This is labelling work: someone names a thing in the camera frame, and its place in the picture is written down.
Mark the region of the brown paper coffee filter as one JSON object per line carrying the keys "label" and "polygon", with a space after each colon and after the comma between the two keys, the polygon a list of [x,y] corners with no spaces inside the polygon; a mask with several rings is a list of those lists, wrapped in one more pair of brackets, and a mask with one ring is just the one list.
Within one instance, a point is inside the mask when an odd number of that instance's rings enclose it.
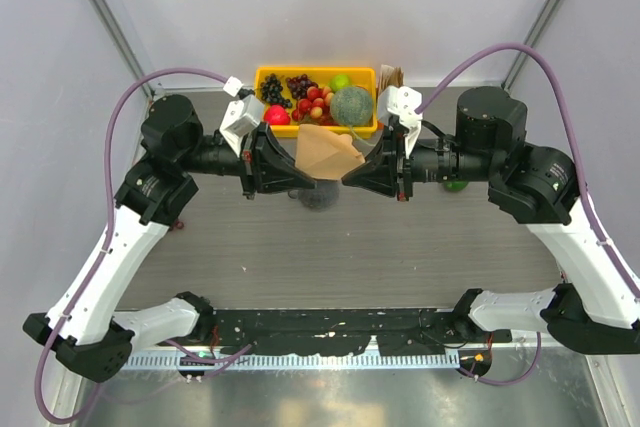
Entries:
{"label": "brown paper coffee filter", "polygon": [[349,134],[337,134],[311,124],[299,128],[295,167],[310,177],[340,181],[364,163],[363,153],[353,145]]}

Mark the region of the grey transparent glass server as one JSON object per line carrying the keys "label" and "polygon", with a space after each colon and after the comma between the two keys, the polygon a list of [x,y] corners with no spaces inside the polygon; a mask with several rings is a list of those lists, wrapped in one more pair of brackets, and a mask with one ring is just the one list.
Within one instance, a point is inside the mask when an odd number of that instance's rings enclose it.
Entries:
{"label": "grey transparent glass server", "polygon": [[296,189],[288,192],[288,197],[298,201],[303,207],[311,211],[325,211],[336,205],[339,191],[335,189]]}

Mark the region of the grey transparent coffee dripper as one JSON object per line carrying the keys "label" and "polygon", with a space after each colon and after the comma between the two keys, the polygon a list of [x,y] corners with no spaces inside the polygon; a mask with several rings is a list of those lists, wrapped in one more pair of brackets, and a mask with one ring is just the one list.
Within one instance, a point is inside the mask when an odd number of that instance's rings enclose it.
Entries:
{"label": "grey transparent coffee dripper", "polygon": [[322,202],[333,201],[339,197],[339,186],[340,183],[337,180],[318,179],[316,187],[310,191],[310,195]]}

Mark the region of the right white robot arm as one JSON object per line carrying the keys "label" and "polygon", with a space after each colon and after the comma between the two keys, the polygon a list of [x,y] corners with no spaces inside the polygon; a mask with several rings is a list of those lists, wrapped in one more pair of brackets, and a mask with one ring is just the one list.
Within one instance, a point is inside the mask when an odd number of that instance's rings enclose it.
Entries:
{"label": "right white robot arm", "polygon": [[554,257],[563,281],[538,292],[466,291],[452,313],[456,338],[474,341],[497,330],[547,333],[585,355],[639,350],[636,280],[592,230],[590,199],[579,190],[573,160],[526,139],[526,105],[498,87],[464,91],[455,131],[411,139],[414,121],[392,112],[365,162],[343,183],[398,200],[416,183],[483,182],[488,199],[525,226]]}

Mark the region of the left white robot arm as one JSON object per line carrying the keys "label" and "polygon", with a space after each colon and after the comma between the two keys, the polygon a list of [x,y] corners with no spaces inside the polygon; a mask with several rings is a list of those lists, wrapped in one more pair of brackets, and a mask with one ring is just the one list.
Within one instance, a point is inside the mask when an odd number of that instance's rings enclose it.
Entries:
{"label": "left white robot arm", "polygon": [[111,195],[105,232],[81,272],[54,307],[23,324],[60,364],[96,383],[137,351],[174,338],[201,345],[213,335],[213,307],[191,292],[133,313],[116,311],[144,259],[197,193],[194,174],[237,177],[248,199],[316,185],[266,123],[249,121],[236,138],[223,130],[207,135],[183,95],[154,102],[141,133],[145,153]]}

